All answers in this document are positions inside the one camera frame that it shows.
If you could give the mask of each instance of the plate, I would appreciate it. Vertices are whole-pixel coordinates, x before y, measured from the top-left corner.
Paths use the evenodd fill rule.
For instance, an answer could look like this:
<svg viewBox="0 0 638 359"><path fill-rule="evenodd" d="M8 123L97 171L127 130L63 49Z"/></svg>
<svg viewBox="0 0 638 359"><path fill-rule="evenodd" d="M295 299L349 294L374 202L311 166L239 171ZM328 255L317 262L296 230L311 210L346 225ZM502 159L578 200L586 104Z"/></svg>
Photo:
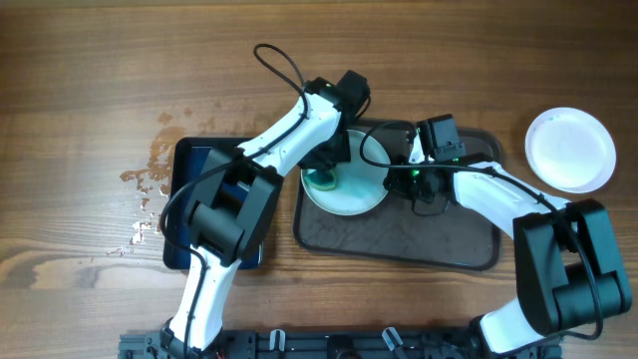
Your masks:
<svg viewBox="0 0 638 359"><path fill-rule="evenodd" d="M543 181L571 193L601 188L616 167L609 132L593 116L571 108L545 111L533 121L525 155Z"/></svg>
<svg viewBox="0 0 638 359"><path fill-rule="evenodd" d="M306 183L305 175L309 171L301 171L301 182L306 193L322 209L338 215L355 215L364 213L385 198L388 192L383 188L383 179L388 169L366 164L359 156L359 147L365 136L360 131L348 130L350 140L350 162L339 164L337 187L332 190L318 190ZM366 140L364 154L367 159L388 165L390 157L377 140L369 137Z"/></svg>

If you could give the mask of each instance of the green object on plate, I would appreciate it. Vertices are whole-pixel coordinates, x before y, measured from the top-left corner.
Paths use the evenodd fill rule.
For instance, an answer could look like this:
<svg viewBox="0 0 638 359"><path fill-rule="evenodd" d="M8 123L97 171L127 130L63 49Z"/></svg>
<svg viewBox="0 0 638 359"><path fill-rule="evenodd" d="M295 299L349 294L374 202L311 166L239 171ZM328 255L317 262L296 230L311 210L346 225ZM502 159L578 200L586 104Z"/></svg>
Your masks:
<svg viewBox="0 0 638 359"><path fill-rule="evenodd" d="M304 179L317 190L332 190L337 187L337 173L334 170L315 171L304 176Z"/></svg>

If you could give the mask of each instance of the empty white plate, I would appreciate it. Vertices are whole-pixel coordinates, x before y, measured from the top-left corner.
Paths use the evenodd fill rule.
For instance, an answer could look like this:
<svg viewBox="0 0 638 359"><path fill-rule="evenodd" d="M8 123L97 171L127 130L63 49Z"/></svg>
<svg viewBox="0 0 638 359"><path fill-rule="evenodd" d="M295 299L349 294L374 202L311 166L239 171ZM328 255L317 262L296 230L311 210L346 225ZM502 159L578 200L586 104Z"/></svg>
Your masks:
<svg viewBox="0 0 638 359"><path fill-rule="evenodd" d="M337 186L332 190L318 190L306 183L307 171L301 172L303 188L312 201L326 211L339 215L361 214L374 208L388 192L383 188L383 179L388 169L366 164L359 156L359 147L364 133L348 130L350 139L350 162L339 164L335 168ZM366 159L388 165L390 157L379 142L372 137L366 140L364 148Z"/></svg>
<svg viewBox="0 0 638 359"><path fill-rule="evenodd" d="M605 127L571 108L540 114L527 130L525 154L542 180L571 193L600 188L616 167L616 149Z"/></svg>

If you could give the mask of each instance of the table surface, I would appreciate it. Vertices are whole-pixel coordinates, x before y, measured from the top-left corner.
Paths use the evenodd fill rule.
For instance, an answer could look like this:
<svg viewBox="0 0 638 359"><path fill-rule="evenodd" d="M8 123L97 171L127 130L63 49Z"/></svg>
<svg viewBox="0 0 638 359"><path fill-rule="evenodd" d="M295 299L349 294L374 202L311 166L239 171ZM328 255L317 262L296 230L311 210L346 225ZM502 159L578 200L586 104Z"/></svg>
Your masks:
<svg viewBox="0 0 638 359"><path fill-rule="evenodd" d="M638 287L637 10L563 0L0 10L0 357L114 357L120 334L175 314L186 277L164 267L156 234L173 145L254 136L291 108L296 95L252 57L260 42L306 78L366 76L371 117L452 113L495 134L510 173L571 199L587 195L533 174L525 131L558 106L600 119L618 160L593 196ZM515 296L509 240L487 273L304 251L291 235L297 181L286 179L262 268L234 281L226 328L457 325ZM567 339L566 356L633 357L636 313L606 320L594 343Z"/></svg>

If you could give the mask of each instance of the sponge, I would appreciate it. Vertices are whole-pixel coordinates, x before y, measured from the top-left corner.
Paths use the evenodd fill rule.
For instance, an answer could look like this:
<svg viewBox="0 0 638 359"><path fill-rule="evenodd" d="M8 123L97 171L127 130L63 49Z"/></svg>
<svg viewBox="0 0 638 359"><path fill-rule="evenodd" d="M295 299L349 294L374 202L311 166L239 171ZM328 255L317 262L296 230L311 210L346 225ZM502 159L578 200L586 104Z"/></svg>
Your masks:
<svg viewBox="0 0 638 359"><path fill-rule="evenodd" d="M337 173L334 170L315 171L306 174L304 179L317 190L332 190L337 187Z"/></svg>

